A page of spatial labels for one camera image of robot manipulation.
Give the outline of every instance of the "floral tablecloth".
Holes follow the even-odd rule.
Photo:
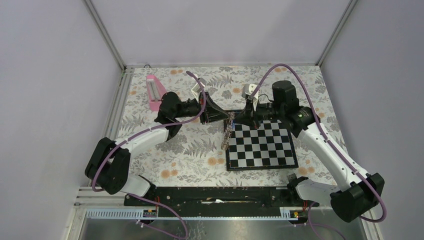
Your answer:
[[[149,108],[146,76],[155,75],[167,91],[175,92],[182,101],[193,98],[191,88],[195,81],[188,77],[191,71],[207,81],[205,90],[223,109],[242,109],[245,100],[241,91],[245,83],[258,83],[268,66],[253,67],[164,67],[136,68],[131,81],[118,136],[129,137],[153,123],[157,112]],[[304,81],[315,110],[333,138],[345,148],[333,107],[317,66],[296,66],[294,70]],[[272,83],[289,80],[296,87],[297,97],[307,105],[305,94],[295,77],[285,67],[276,68],[260,88],[261,94],[272,99]],[[267,102],[266,96],[260,98]],[[225,152],[221,150],[224,136],[223,121],[202,125],[199,119],[185,124],[168,142],[161,143],[136,156],[130,164],[130,172],[143,175],[157,186],[167,187],[216,187],[216,186],[284,186],[287,176],[298,177],[327,184],[336,184],[333,177],[315,154],[305,144],[293,137],[299,168],[227,171]]]

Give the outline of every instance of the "black and white checkered pattern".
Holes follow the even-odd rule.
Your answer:
[[[277,121],[263,121],[258,129],[235,124],[226,158],[229,171],[298,167],[292,136]]]

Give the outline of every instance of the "chessboard border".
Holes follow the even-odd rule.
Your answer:
[[[237,116],[237,114],[239,114],[242,109],[236,109],[236,110],[225,110],[226,112],[234,112],[234,115]],[[224,124],[224,133],[225,133],[225,129],[227,128],[227,121],[224,120],[223,121]],[[288,141],[290,142],[290,147],[291,147],[291,152],[293,154],[293,160],[294,160],[294,164],[291,165],[270,165],[270,166],[241,166],[241,167],[233,167],[231,168],[230,166],[230,149],[225,150],[225,165],[226,165],[226,170],[227,171],[245,171],[245,170],[267,170],[267,169],[297,169],[299,168],[299,163],[298,163],[298,158],[296,156],[296,149],[295,149],[295,145],[293,143],[293,138],[292,138],[292,133],[287,130],[288,132]]]

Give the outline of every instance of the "chessboard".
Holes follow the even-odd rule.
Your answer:
[[[265,120],[258,129],[234,123],[225,154],[228,171],[299,167],[292,135],[277,120]]]

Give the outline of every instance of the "white wall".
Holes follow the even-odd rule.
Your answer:
[[[315,63],[349,0],[93,0],[127,65]]]
[[[81,0],[0,2],[0,239],[61,237],[119,74]]]
[[[359,1],[322,68],[349,154],[385,179],[385,240],[423,235],[423,12],[420,0]]]

